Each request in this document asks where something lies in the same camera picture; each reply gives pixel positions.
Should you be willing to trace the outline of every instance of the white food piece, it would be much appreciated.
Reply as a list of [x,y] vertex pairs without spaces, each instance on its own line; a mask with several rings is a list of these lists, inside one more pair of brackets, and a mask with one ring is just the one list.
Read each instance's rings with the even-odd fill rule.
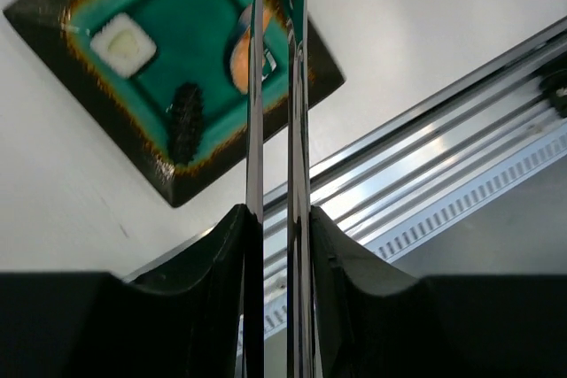
[[153,40],[126,13],[116,15],[90,41],[93,49],[114,72],[130,78],[153,58]]

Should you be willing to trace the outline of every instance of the ceramic plate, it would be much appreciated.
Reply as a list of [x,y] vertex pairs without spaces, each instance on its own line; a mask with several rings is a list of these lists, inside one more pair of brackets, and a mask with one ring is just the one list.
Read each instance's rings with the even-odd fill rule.
[[[24,40],[172,205],[194,197],[245,156],[247,96],[229,71],[238,19],[252,0],[17,0],[4,14]],[[264,43],[265,136],[287,123],[287,42],[279,0]],[[344,78],[309,33],[310,105]],[[175,93],[202,90],[202,136],[188,164],[168,152]]]

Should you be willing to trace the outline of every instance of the shiny metal surface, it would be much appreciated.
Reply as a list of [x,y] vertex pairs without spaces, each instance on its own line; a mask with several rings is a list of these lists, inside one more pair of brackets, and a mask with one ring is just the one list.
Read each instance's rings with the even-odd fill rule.
[[311,243],[307,89],[307,0],[283,0],[288,16],[289,125],[287,369],[294,378],[315,377],[315,324]]
[[262,102],[263,0],[252,4],[249,56],[246,206],[258,222],[264,220],[264,106]]
[[[264,250],[262,229],[264,225],[264,107],[262,100],[262,66],[264,52],[263,32],[264,0],[252,2],[250,24],[250,49],[248,62],[248,127],[246,149],[246,206],[256,219],[255,231],[246,245],[244,264],[244,334],[242,377],[257,376],[264,370],[264,329],[257,327],[264,316]],[[248,356],[247,348],[254,354]]]

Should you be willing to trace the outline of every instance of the black object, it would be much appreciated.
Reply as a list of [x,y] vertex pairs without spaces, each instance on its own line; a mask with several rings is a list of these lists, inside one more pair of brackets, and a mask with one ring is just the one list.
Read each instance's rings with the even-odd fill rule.
[[0,274],[0,376],[234,378],[251,218],[235,206],[132,283],[107,273]]
[[255,215],[245,241],[243,343],[246,378],[264,376],[264,230]]
[[540,84],[544,96],[562,118],[567,118],[567,69],[544,78]]
[[567,376],[567,277],[415,279],[311,217],[325,378]]
[[171,104],[168,148],[176,164],[187,165],[193,160],[204,130],[203,92],[196,84],[185,83]]

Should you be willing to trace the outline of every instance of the square plate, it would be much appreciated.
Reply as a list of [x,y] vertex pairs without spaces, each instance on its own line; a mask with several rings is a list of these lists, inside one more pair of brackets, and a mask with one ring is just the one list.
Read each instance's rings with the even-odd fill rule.
[[[17,0],[4,14],[159,193],[179,206],[245,156],[247,96],[233,84],[227,57],[251,1]],[[276,62],[262,86],[268,139],[287,124],[288,58],[279,0],[265,5],[274,18],[264,41]],[[139,66],[122,64],[123,72],[92,47],[119,16],[142,30],[144,45],[157,48]],[[311,23],[308,43],[312,106],[344,78]],[[176,166],[167,153],[169,111],[188,81],[203,90],[205,130],[193,160]]]

